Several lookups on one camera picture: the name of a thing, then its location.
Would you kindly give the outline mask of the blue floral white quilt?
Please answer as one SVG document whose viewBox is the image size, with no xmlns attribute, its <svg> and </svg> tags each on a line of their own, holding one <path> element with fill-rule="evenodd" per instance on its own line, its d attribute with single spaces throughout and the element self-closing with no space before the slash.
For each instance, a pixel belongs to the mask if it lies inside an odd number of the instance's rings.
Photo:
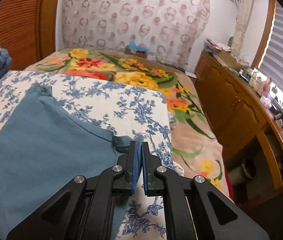
<svg viewBox="0 0 283 240">
<path fill-rule="evenodd" d="M 184 174 L 172 159 L 164 97 L 149 89 L 70 75 L 10 71 L 0 79 L 0 130 L 34 83 L 50 86 L 53 97 L 70 115 L 117 136 L 147 142 L 164 166 Z"/>
</svg>

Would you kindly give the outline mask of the pink bottle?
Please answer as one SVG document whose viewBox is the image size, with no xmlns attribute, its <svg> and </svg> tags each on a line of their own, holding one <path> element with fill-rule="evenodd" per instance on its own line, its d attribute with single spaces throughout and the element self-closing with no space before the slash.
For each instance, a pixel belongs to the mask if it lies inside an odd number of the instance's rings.
<svg viewBox="0 0 283 240">
<path fill-rule="evenodd" d="M 263 85 L 263 91 L 262 92 L 263 92 L 264 95 L 270 93 L 271 83 L 272 83 L 272 78 L 268 77 L 267 80 L 264 82 L 264 85 Z"/>
</svg>

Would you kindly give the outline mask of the brown wooden cabinet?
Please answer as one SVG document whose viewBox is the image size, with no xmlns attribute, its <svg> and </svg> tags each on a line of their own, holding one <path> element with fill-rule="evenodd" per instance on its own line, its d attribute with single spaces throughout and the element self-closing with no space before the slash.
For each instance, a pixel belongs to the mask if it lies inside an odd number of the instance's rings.
<svg viewBox="0 0 283 240">
<path fill-rule="evenodd" d="M 246 82 L 202 52 L 195 82 L 204 114 L 218 142 L 229 177 L 250 161 L 256 170 L 234 188 L 242 203 L 270 198 L 283 189 L 283 128 Z"/>
</svg>

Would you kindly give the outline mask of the stack of papers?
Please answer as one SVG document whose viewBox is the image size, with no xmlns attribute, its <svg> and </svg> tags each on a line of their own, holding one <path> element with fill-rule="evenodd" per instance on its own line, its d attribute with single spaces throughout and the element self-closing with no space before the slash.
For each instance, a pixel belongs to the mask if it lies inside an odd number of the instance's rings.
<svg viewBox="0 0 283 240">
<path fill-rule="evenodd" d="M 222 44 L 221 42 L 215 41 L 212 38 L 205 39 L 204 49 L 203 49 L 204 52 L 211 54 L 211 55 L 217 55 L 222 50 L 225 52 L 231 52 L 232 48 L 225 44 Z"/>
</svg>

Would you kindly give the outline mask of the beige tied side curtain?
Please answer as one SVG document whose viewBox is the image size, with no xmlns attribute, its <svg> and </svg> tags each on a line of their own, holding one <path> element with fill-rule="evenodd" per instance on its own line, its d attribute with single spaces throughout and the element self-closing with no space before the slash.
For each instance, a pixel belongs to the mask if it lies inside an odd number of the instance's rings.
<svg viewBox="0 0 283 240">
<path fill-rule="evenodd" d="M 244 37 L 250 21 L 254 0 L 238 1 L 239 5 L 232 44 L 233 53 L 237 55 L 240 53 L 241 48 L 243 46 Z"/>
</svg>

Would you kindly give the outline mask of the teal blue shorts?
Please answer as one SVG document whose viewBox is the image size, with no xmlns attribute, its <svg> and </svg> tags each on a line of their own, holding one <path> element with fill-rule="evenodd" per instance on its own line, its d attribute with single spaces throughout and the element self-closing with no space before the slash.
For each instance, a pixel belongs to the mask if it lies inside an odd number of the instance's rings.
<svg viewBox="0 0 283 240">
<path fill-rule="evenodd" d="M 115 165 L 131 142 L 70 115 L 34 83 L 0 130 L 0 239 L 75 176 Z"/>
</svg>

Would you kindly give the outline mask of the colourful floral beige blanket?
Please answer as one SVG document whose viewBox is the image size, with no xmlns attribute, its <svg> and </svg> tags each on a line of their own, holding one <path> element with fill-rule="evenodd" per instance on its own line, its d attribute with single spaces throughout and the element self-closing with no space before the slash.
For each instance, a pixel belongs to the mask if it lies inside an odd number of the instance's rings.
<svg viewBox="0 0 283 240">
<path fill-rule="evenodd" d="M 172 159 L 186 177 L 202 175 L 228 197 L 233 195 L 222 158 L 195 87 L 185 74 L 135 55 L 84 48 L 61 49 L 26 67 L 152 89 L 164 97 L 171 119 Z"/>
</svg>

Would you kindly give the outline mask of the pink circle patterned curtain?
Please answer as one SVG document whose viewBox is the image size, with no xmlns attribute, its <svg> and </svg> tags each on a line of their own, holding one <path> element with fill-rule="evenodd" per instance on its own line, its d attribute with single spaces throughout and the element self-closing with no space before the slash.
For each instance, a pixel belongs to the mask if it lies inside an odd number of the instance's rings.
<svg viewBox="0 0 283 240">
<path fill-rule="evenodd" d="M 63 42 L 148 58 L 185 68 L 210 16 L 210 0 L 63 0 Z"/>
</svg>

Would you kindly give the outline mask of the box with blue cloth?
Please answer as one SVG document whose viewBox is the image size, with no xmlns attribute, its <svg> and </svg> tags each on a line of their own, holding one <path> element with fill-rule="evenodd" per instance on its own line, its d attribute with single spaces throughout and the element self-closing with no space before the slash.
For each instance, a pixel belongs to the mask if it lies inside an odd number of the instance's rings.
<svg viewBox="0 0 283 240">
<path fill-rule="evenodd" d="M 135 40 L 130 40 L 128 45 L 124 48 L 126 55 L 135 55 L 143 59 L 147 58 L 149 49 L 145 46 L 138 46 Z"/>
</svg>

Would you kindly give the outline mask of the brown louvered wardrobe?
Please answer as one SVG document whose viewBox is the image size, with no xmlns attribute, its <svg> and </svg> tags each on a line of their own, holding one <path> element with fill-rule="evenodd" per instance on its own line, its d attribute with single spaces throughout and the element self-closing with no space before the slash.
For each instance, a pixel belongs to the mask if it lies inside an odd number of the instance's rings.
<svg viewBox="0 0 283 240">
<path fill-rule="evenodd" d="M 24 70 L 56 50 L 58 0 L 0 0 L 0 46 L 11 70 Z"/>
</svg>

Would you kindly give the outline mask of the cardboard box on cabinet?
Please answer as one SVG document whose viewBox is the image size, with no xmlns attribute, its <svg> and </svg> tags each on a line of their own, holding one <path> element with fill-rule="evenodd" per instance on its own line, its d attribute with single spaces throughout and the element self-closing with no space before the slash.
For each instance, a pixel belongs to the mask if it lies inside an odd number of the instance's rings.
<svg viewBox="0 0 283 240">
<path fill-rule="evenodd" d="M 246 61 L 230 52 L 222 50 L 220 51 L 218 57 L 223 63 L 225 63 L 227 67 L 236 71 L 240 71 L 241 69 L 245 69 L 247 67 Z"/>
</svg>

